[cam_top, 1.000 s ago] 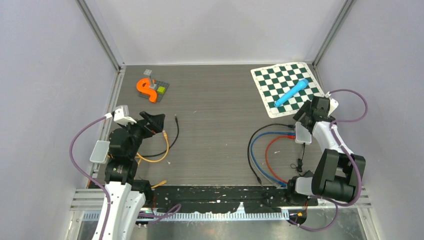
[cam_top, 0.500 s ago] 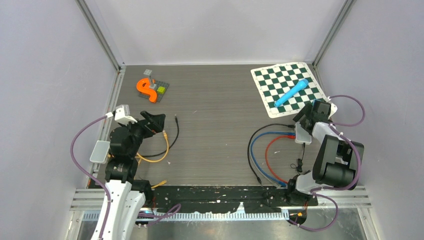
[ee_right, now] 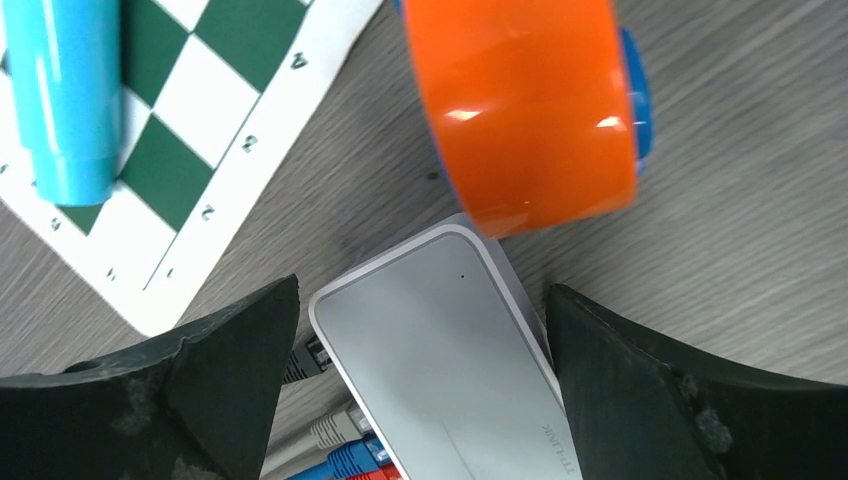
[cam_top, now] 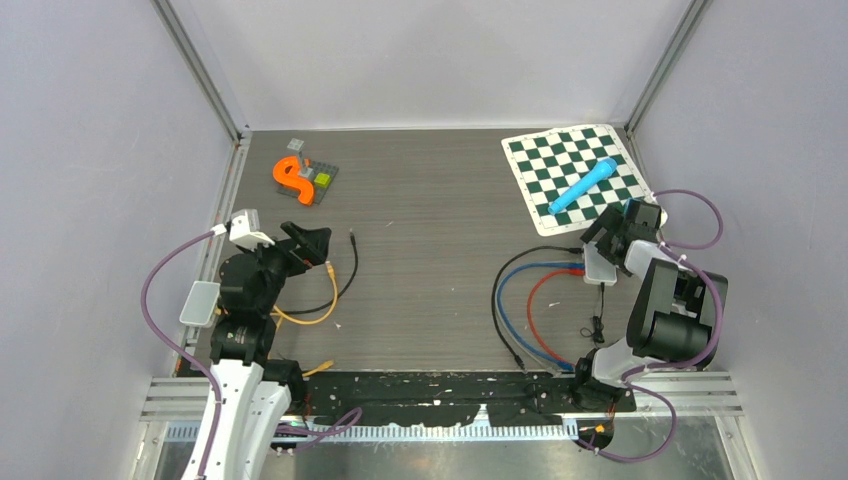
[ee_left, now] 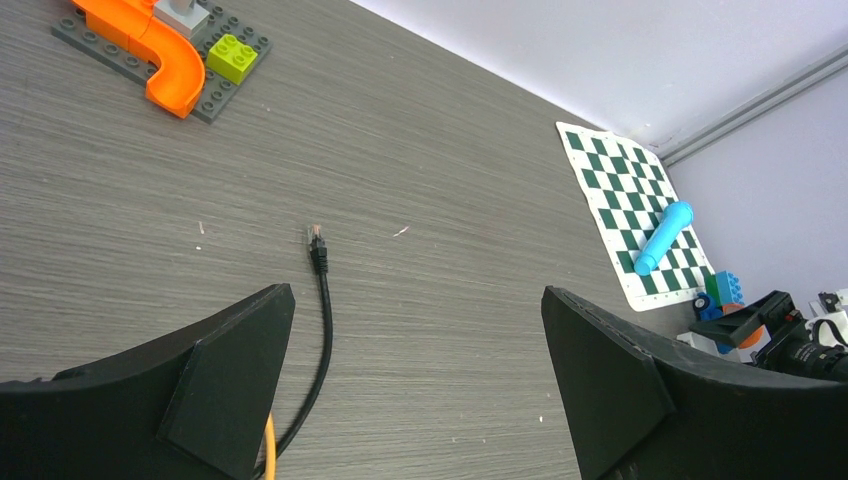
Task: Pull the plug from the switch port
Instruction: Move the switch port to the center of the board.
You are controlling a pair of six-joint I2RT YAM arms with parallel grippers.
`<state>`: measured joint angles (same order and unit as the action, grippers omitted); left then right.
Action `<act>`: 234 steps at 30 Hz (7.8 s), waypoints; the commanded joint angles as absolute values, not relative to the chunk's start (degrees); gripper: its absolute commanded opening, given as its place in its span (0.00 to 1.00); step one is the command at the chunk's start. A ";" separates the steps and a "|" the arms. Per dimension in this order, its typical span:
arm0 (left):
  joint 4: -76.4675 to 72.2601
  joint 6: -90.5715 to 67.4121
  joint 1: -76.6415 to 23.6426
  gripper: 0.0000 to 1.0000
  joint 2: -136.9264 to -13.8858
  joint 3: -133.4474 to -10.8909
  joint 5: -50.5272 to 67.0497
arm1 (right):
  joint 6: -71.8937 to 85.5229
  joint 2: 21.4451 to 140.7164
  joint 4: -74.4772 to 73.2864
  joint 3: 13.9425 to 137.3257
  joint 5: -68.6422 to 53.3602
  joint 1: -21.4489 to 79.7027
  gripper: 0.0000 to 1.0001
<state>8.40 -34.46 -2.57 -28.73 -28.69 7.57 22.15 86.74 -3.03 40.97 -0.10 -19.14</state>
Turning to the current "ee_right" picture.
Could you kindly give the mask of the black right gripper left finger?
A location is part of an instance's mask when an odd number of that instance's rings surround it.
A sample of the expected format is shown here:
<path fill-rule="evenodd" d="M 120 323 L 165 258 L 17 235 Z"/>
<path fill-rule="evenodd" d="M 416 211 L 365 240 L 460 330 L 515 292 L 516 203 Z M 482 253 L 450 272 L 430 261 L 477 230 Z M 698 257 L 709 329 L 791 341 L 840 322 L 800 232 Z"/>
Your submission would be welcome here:
<path fill-rule="evenodd" d="M 294 344 L 287 276 L 64 371 L 1 381 L 5 479 L 256 479 Z"/>

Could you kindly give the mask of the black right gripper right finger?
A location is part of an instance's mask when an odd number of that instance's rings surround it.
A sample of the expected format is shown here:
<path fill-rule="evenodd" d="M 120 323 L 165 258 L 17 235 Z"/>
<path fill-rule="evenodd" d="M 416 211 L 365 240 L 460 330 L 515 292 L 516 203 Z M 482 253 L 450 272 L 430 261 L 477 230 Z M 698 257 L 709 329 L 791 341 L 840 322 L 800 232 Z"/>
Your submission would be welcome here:
<path fill-rule="evenodd" d="M 740 364 L 555 284 L 546 330 L 587 479 L 843 479 L 847 389 Z"/>

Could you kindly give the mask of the white network switch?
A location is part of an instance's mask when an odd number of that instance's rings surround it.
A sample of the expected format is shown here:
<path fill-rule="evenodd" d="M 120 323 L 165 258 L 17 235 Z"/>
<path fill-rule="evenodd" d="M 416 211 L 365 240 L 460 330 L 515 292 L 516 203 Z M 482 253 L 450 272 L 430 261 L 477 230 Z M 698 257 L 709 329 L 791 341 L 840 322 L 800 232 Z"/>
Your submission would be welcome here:
<path fill-rule="evenodd" d="M 452 215 L 318 290 L 308 315 L 406 479 L 578 479 L 543 324 Z"/>

